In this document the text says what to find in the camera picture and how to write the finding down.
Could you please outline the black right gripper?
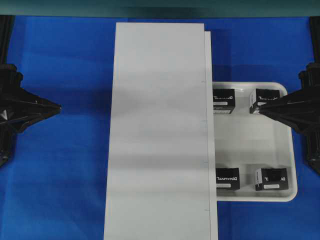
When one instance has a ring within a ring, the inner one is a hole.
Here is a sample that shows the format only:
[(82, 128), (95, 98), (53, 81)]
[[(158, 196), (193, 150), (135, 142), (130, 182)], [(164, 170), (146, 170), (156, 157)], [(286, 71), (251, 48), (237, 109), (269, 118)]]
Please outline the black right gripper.
[(320, 129), (320, 64), (310, 63), (306, 70), (298, 74), (301, 90), (293, 92), (289, 101), (284, 97), (269, 101), (259, 107), (259, 113), (272, 119), (290, 125), (284, 117), (288, 113), (287, 103), (292, 105), (292, 128), (299, 134), (308, 135)]

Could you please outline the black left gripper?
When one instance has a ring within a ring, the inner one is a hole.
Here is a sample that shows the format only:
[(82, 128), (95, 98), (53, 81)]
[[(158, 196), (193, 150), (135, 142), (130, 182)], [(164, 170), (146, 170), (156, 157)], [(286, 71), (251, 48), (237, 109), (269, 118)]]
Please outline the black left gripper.
[(58, 115), (62, 106), (26, 91), (21, 87), (23, 75), (13, 64), (0, 65), (0, 129), (21, 133), (33, 118), (29, 108), (37, 106), (36, 119), (46, 120)]

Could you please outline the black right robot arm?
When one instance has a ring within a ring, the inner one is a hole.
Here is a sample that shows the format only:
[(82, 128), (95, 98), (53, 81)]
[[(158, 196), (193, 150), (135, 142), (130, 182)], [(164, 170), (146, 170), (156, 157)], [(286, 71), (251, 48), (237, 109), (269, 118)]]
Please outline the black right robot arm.
[(306, 136), (306, 162), (320, 173), (320, 17), (309, 18), (314, 62), (298, 74), (301, 89), (261, 106), (260, 114)]

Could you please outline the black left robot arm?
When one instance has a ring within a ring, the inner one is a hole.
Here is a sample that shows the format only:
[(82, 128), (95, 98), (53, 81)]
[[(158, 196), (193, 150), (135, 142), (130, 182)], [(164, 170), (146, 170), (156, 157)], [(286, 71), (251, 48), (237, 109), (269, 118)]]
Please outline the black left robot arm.
[(0, 16), (0, 165), (13, 155), (16, 135), (28, 127), (61, 112), (59, 104), (34, 95), (21, 87), (23, 75), (7, 63), (15, 17)]

